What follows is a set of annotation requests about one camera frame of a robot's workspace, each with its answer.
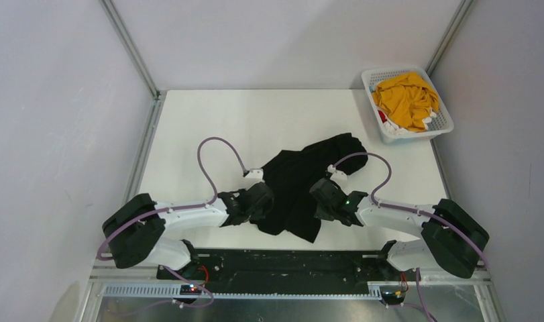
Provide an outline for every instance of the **yellow cloth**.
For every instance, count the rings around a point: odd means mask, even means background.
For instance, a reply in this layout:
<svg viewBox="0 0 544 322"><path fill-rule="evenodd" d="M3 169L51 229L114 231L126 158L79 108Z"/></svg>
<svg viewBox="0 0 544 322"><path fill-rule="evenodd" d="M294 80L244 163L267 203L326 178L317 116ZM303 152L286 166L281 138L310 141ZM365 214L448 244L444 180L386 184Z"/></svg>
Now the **yellow cloth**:
<svg viewBox="0 0 544 322"><path fill-rule="evenodd" d="M422 120L439 110L437 93L416 72L380 82L372 98L390 120L414 132L425 131Z"/></svg>

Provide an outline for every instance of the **gray wall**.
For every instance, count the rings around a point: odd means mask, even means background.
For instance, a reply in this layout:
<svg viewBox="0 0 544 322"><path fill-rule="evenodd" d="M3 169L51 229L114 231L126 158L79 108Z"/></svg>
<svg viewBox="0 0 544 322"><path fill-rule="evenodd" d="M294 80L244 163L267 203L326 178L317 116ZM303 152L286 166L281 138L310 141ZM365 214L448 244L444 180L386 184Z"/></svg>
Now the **gray wall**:
<svg viewBox="0 0 544 322"><path fill-rule="evenodd" d="M460 0L114 2L161 89L348 89L426 66Z"/></svg>
<svg viewBox="0 0 544 322"><path fill-rule="evenodd" d="M477 1L433 75L452 195L490 233L509 321L544 321L544 1Z"/></svg>
<svg viewBox="0 0 544 322"><path fill-rule="evenodd" d="M70 321L151 102L97 0L0 1L0 321Z"/></svg>

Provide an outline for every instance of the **pile of laundry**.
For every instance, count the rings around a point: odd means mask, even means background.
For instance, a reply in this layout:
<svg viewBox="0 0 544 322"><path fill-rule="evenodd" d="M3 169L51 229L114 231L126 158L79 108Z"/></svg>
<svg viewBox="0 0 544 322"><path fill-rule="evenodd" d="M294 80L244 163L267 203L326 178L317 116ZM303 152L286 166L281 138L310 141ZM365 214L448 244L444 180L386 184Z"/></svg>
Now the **pile of laundry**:
<svg viewBox="0 0 544 322"><path fill-rule="evenodd" d="M427 131L439 112L437 93L416 72L383 80L370 92L388 133Z"/></svg>

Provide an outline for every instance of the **white laundry basket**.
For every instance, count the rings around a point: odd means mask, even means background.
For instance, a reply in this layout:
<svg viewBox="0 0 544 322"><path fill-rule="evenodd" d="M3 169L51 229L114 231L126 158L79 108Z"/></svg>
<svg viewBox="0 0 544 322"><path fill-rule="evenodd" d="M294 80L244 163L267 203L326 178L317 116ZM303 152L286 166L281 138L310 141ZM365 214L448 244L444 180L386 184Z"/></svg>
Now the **white laundry basket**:
<svg viewBox="0 0 544 322"><path fill-rule="evenodd" d="M389 133L386 131L386 128L384 128L384 125L382 124L382 120L380 119L380 115L378 114L378 107L376 104L374 104L374 99L372 98L372 94L370 92L370 89L373 88L380 83L381 81L384 81L385 79L396 77L400 74L404 74L407 72L416 72L418 75L420 75L426 83L430 84L432 88L435 90L435 87L433 86L433 83L431 82L428 74L423 70L422 68L419 68L417 66L391 66L391 67L384 67L384 68L376 68L376 69L370 69L365 70L362 73L362 82L364 83L364 88L366 90L366 95L368 96L368 100L370 101L370 105L372 107L372 111L374 113L374 117L376 118L376 121L378 123L378 129L380 130L380 134L382 136L382 140L384 143L390 143L394 141L405 141L405 140L430 140L435 138L436 136L448 133L453 130L453 120L451 119L451 116L449 116L449 113L447 112L447 109L445 108L445 105L443 104L443 101L441 100L441 97L439 97L438 93L438 99L439 99L439 112L437 114L437 117L428 124L428 130L425 132L417 132L417 133L405 133L405 134L395 134L395 133Z"/></svg>

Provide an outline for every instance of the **plastic basket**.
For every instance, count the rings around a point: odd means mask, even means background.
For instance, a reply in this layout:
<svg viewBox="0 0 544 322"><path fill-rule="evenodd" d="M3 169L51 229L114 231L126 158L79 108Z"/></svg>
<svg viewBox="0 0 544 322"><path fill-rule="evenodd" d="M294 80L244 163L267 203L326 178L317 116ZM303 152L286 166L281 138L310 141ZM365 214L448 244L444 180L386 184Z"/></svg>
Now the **plastic basket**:
<svg viewBox="0 0 544 322"><path fill-rule="evenodd" d="M417 133L404 133L399 135L386 131L384 125L382 124L382 120L380 119L380 116L378 114L378 107L376 106L376 104L374 104L370 88L374 88L379 82L385 79L392 78L407 72L416 72L435 90L435 86L433 86L433 83L431 82L428 74L425 72L425 70L417 66L391 66L376 68L365 70L361 75L362 82L364 83L364 88L366 90L366 95L368 96L368 100L370 101L370 106L372 108L372 112L374 113L374 117L378 123L380 136L382 137L382 141L384 143L390 143L397 140L431 140L440 134L448 133L453 130L453 120L451 119L451 116L449 116L449 113L447 112L447 109L445 108L445 105L443 104L443 101L441 100L441 97L438 93L439 112L437 114L437 117L430 124L428 124L427 131Z"/></svg>

